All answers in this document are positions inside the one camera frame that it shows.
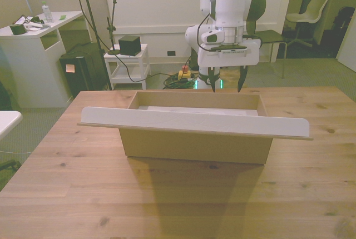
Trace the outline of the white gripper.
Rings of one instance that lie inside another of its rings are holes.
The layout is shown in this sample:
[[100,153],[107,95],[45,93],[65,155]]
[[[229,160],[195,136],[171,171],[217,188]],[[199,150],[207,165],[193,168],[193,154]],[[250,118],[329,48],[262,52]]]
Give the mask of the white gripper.
[[240,44],[246,49],[227,49],[220,52],[209,52],[202,48],[198,51],[197,62],[200,67],[209,67],[209,81],[212,91],[220,88],[220,68],[240,66],[238,92],[241,91],[248,73],[248,66],[259,62],[260,39],[245,39]]

